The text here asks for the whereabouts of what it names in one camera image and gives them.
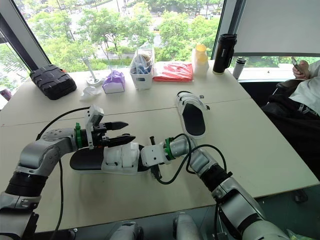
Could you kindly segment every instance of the black tool case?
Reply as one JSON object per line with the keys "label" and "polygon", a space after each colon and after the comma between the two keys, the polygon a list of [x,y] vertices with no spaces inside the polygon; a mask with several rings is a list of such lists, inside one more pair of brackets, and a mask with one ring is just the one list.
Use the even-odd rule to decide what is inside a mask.
{"label": "black tool case", "polygon": [[53,64],[32,71],[30,78],[51,100],[57,100],[77,89],[72,77]]}

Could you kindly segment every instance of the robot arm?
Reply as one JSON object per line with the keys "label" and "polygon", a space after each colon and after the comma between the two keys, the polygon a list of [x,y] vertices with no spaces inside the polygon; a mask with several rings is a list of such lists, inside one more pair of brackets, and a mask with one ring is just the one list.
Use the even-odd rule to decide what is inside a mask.
{"label": "robot arm", "polygon": [[[184,136],[165,144],[151,145],[141,150],[142,163],[165,163],[189,153]],[[289,238],[274,224],[265,220],[260,205],[250,194],[221,168],[218,162],[204,149],[191,154],[190,166],[211,192],[219,206],[219,215],[235,239],[243,240],[288,240]]]}
{"label": "robot arm", "polygon": [[113,147],[135,139],[131,135],[105,136],[107,130],[118,130],[128,124],[100,123],[103,114],[101,108],[93,105],[86,113],[86,129],[77,124],[75,129],[49,130],[22,150],[13,176],[0,194],[1,240],[27,238],[34,234],[39,216],[33,210],[38,207],[48,176],[63,155],[83,147]]}

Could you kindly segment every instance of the smartphone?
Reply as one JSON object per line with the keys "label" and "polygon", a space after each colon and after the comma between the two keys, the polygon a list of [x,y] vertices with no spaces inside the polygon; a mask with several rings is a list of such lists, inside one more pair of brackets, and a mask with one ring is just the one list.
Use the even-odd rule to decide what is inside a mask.
{"label": "smartphone", "polygon": [[304,71],[302,71],[302,69],[299,67],[296,59],[295,59],[293,56],[291,57],[291,62],[292,62],[292,64],[293,64],[293,66],[294,66],[300,73],[302,73],[303,75],[306,76],[306,73],[305,73]]}

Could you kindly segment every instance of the white shirt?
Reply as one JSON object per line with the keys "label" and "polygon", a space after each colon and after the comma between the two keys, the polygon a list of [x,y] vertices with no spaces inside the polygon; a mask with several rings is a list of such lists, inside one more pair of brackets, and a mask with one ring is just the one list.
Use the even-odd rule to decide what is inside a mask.
{"label": "white shirt", "polygon": [[301,82],[289,97],[320,115],[320,60],[309,65],[310,79]]}

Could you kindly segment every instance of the silver robot arm segment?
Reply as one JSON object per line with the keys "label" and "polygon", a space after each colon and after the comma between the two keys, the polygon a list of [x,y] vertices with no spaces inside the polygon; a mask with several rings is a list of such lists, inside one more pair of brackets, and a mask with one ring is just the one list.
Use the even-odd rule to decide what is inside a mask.
{"label": "silver robot arm segment", "polygon": [[33,210],[59,159],[78,149],[74,135],[73,128],[51,130],[22,150],[9,185],[0,194],[0,239],[34,233],[39,216]]}
{"label": "silver robot arm segment", "polygon": [[[172,141],[169,148],[173,157],[189,153],[185,139]],[[227,173],[221,168],[207,151],[201,148],[196,149],[191,154],[190,167],[211,192],[219,206],[219,215],[234,238],[289,239],[278,227],[265,220],[265,215],[257,201],[231,176],[232,173]]]}

